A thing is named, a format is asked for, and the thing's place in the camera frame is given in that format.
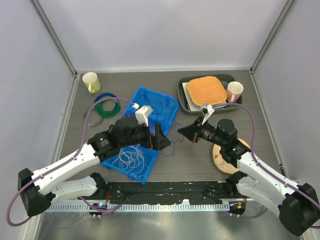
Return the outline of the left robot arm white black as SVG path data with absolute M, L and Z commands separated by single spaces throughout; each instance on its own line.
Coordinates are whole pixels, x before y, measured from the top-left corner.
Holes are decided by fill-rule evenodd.
M 159 151 L 170 146 L 171 142 L 159 123 L 155 124 L 155 133 L 151 134 L 148 125 L 139 123 L 135 117 L 124 116 L 59 161 L 39 170 L 21 170 L 18 190 L 27 216 L 39 215 L 59 201 L 78 197 L 102 199 L 107 192 L 107 183 L 99 173 L 78 180 L 70 181 L 69 178 L 118 155 L 122 148 L 134 145 Z

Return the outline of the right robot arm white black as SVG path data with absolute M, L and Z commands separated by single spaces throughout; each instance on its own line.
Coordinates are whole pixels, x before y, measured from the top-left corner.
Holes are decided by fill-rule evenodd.
M 268 166 L 238 139 L 238 130 L 230 119 L 210 125 L 203 116 L 178 129 L 178 133 L 197 143 L 206 140 L 220 147 L 219 154 L 238 171 L 226 184 L 226 193 L 233 198 L 249 197 L 272 211 L 293 235 L 301 236 L 316 229 L 320 219 L 320 203 L 316 190 L 308 183 L 299 184 Z

